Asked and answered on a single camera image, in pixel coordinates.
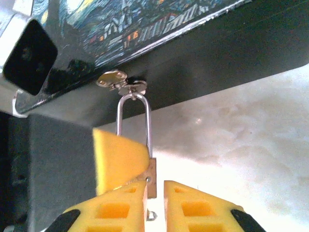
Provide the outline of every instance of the metal wire hook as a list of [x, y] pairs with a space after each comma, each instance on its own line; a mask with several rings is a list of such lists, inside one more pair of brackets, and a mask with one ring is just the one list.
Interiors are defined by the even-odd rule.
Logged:
[[118, 103], [117, 107], [117, 135], [122, 134], [122, 115], [123, 115], [123, 106], [126, 100], [128, 99], [140, 99], [145, 106], [146, 114], [146, 145], [148, 147], [149, 157], [153, 157], [153, 146], [152, 146], [152, 128], [151, 128], [151, 108], [147, 99], [140, 93], [128, 93], [124, 95]]

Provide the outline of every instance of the painted artwork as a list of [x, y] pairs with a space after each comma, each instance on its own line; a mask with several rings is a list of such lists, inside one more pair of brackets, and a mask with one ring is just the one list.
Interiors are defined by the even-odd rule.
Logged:
[[61, 49], [74, 46], [74, 51], [89, 56], [87, 61], [98, 67], [133, 54], [226, 2], [34, 0], [32, 16], [56, 34], [51, 37]]

